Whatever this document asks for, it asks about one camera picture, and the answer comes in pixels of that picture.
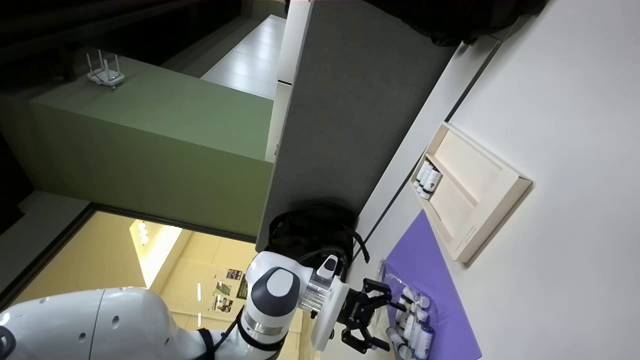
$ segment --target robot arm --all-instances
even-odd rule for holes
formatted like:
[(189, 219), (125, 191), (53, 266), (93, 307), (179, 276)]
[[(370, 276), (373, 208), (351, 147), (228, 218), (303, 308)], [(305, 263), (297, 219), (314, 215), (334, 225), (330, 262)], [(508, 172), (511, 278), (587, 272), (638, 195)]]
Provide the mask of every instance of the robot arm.
[[(219, 346), (216, 358), (276, 359), (297, 308), (317, 315), (311, 334), (316, 350), (324, 350), (336, 322), (346, 326), (342, 341), (356, 350), (389, 350), (367, 326), (376, 308), (403, 306), (391, 303), (380, 282), (365, 279), (362, 291), (349, 288), (333, 275), (336, 264), (330, 256), (314, 270), (278, 254), (258, 254), (246, 272), (248, 296), (237, 323), (229, 332), (210, 331)], [(381, 295), (369, 297), (371, 291)], [(204, 338), (178, 327), (162, 299), (139, 288), (62, 294), (0, 314), (0, 360), (209, 359)]]

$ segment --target purple surface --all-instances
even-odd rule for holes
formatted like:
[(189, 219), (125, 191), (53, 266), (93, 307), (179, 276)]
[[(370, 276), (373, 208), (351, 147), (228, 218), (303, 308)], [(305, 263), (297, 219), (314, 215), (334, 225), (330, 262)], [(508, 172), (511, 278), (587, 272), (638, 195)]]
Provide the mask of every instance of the purple surface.
[(429, 360), (476, 360), (482, 357), (424, 211), (406, 230), (386, 262), (387, 273), (427, 294), (437, 307), (438, 320), (431, 325), (435, 337)]

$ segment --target gray partition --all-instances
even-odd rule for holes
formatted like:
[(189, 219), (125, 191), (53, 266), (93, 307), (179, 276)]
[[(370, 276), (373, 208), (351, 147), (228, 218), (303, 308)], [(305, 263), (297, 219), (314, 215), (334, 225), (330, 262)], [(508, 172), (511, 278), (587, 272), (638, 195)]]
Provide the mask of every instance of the gray partition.
[(256, 248), (297, 202), (359, 213), (455, 48), (364, 1), (315, 1)]

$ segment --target wooden tray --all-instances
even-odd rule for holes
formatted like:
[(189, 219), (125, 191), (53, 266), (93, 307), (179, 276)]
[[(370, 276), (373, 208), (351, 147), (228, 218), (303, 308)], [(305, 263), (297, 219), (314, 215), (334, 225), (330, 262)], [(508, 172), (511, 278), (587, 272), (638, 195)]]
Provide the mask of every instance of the wooden tray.
[[(531, 184), (460, 130), (443, 122), (421, 159), (442, 173), (429, 200), (433, 232), (455, 261), (467, 262)], [(415, 180), (422, 161), (409, 180)]]

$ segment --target backpack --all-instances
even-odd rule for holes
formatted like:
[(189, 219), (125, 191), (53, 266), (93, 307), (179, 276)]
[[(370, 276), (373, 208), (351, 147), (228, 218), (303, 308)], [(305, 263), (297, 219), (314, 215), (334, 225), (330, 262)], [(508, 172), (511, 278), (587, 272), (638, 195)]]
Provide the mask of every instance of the backpack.
[(305, 204), (271, 221), (265, 250), (314, 269), (319, 268), (327, 256), (335, 255), (339, 259), (335, 271), (344, 282), (353, 261), (354, 240), (369, 262), (364, 241), (354, 230), (356, 219), (353, 211), (332, 202)]
[(546, 0), (366, 0), (400, 18), (437, 46), (472, 44), (512, 26), (521, 15), (537, 15)]

